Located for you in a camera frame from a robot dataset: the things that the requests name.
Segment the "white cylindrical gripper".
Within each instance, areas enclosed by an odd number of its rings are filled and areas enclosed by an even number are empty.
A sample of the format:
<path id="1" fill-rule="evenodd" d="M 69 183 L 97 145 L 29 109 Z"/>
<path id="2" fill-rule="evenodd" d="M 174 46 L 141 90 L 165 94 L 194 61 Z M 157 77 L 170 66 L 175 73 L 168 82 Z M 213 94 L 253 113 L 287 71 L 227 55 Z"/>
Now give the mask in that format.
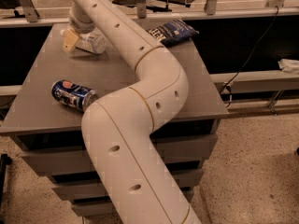
<path id="1" fill-rule="evenodd" d="M 69 11 L 69 23 L 78 34 L 90 33 L 95 28 L 93 21 L 75 2 L 72 3 Z M 72 52 L 79 41 L 79 35 L 73 29 L 66 29 L 63 32 L 63 49 L 67 53 Z"/>

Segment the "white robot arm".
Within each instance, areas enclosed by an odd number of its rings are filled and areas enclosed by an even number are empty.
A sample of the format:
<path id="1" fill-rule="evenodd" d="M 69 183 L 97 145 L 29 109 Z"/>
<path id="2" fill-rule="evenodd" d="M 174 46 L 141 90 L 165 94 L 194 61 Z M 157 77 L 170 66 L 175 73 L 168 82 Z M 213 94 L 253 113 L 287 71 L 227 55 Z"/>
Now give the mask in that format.
<path id="1" fill-rule="evenodd" d="M 165 167 L 150 134 L 184 106 L 186 73 L 176 57 L 109 0 L 73 0 L 137 82 L 93 102 L 84 112 L 85 147 L 123 224 L 202 224 Z"/>

